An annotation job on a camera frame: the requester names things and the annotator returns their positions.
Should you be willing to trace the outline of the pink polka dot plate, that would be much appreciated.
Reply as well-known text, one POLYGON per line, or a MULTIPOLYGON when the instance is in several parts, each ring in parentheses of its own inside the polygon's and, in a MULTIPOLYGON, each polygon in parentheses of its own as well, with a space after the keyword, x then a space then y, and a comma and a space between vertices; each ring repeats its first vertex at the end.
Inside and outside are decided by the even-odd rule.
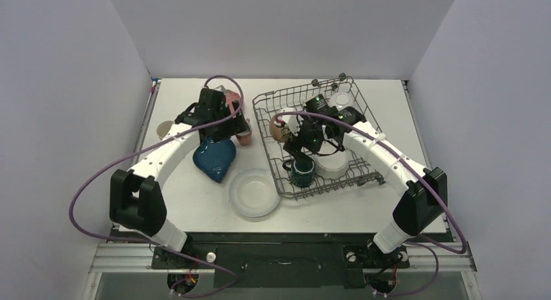
POLYGON ((225 104, 229 108, 230 113, 234 114, 240 105, 241 96, 232 90, 225 90, 224 97, 225 104))

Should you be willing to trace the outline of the dark green mug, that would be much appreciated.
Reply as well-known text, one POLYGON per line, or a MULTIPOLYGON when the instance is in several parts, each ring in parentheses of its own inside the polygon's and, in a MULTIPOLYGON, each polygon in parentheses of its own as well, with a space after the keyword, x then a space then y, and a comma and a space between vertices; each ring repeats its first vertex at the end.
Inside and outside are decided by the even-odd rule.
POLYGON ((316 164, 310 157, 298 160, 286 160, 283 168, 289 172, 289 179, 292 185, 298 188, 307 188, 314 182, 316 164))

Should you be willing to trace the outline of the small orange cup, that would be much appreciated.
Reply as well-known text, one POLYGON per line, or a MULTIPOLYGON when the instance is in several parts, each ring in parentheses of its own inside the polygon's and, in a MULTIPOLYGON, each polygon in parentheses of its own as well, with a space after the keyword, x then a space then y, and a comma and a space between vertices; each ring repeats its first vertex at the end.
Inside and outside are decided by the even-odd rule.
POLYGON ((252 143, 251 125, 247 124, 246 130, 238 133, 236 139, 241 146, 248 146, 252 143))

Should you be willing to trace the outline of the blue leaf-shaped plate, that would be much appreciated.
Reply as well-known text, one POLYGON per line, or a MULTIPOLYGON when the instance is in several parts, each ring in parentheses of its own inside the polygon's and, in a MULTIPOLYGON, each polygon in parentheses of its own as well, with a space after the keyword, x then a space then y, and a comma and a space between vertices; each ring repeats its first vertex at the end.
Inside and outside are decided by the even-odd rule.
POLYGON ((212 138, 206 138, 194 151, 192 160, 208 178, 216 183, 222 183, 236 155, 237 149, 232 140, 214 141, 212 138))

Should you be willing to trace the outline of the light green mug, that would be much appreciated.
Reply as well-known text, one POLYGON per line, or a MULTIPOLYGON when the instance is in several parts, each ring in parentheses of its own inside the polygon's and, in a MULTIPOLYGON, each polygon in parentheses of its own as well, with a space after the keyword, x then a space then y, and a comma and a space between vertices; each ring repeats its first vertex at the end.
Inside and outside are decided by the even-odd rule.
POLYGON ((163 140, 167 136, 172 125, 173 125, 173 121, 163 121, 157 126, 156 133, 160 140, 163 140))

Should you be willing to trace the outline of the white deep plate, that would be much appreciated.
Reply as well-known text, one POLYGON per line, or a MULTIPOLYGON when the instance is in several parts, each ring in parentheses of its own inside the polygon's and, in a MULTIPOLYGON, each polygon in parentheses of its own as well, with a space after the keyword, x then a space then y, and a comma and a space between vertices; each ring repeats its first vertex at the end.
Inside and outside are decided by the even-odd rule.
POLYGON ((278 207, 281 197, 270 171, 251 168, 241 171, 230 182, 228 200, 237 214, 261 218, 278 207))

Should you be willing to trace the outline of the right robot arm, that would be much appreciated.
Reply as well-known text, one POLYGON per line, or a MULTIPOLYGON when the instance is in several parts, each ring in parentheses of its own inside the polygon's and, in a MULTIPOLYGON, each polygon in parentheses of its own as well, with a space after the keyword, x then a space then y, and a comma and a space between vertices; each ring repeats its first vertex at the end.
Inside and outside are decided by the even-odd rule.
POLYGON ((339 150, 352 151, 372 166, 400 196, 389 224, 366 248, 372 264, 384 265, 399 246, 442 216, 447 202, 445 172, 428 169, 403 154, 354 106, 338 109, 319 95, 302 111, 282 110, 275 119, 288 129, 284 150, 296 160, 305 160, 305 151, 317 154, 324 141, 334 141, 339 150))

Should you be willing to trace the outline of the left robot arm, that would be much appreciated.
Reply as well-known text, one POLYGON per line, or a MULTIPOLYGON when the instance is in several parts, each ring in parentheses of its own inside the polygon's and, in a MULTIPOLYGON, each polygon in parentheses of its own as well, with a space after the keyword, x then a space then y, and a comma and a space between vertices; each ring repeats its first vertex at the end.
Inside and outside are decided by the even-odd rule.
POLYGON ((167 217, 162 187, 179 163, 202 141, 225 140, 247 130, 243 97, 203 87, 199 99, 173 121, 152 152, 128 170, 110 178, 111 221, 169 248, 168 258, 179 268, 189 266, 194 250, 188 235, 167 217))

